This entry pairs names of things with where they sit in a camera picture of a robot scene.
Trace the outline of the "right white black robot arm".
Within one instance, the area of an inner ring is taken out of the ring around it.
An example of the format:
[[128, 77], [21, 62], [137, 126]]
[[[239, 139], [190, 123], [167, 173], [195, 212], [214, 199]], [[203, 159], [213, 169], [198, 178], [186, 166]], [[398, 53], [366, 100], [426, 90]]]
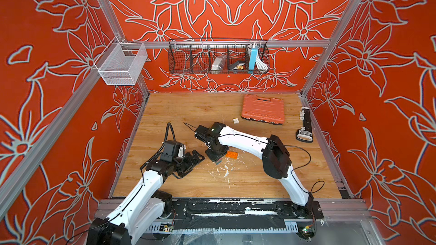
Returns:
[[258, 137], [220, 122], [213, 123], [210, 128], [200, 125], [194, 135], [207, 146], [206, 155], [212, 162], [218, 163], [231, 147], [259, 158], [266, 175], [279, 180], [284, 187], [293, 208], [301, 214], [317, 216], [313, 192], [299, 180], [290, 153], [278, 136]]

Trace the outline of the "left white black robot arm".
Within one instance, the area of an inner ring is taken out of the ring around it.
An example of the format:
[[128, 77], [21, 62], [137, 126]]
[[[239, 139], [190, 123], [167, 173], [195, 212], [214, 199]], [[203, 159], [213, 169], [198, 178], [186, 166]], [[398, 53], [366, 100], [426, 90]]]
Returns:
[[172, 195], [160, 191], [168, 177], [184, 178], [205, 157], [186, 151], [171, 123], [161, 147], [141, 167], [141, 179], [128, 196], [104, 219], [96, 218], [83, 231], [88, 245], [134, 245], [151, 224], [172, 214]]

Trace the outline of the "orange long lego brick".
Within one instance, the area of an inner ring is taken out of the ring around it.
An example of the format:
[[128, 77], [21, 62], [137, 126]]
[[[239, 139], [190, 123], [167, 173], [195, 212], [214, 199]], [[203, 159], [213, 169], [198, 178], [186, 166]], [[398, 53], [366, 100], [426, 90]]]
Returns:
[[236, 152], [227, 152], [226, 157], [231, 159], [238, 159], [238, 153]]

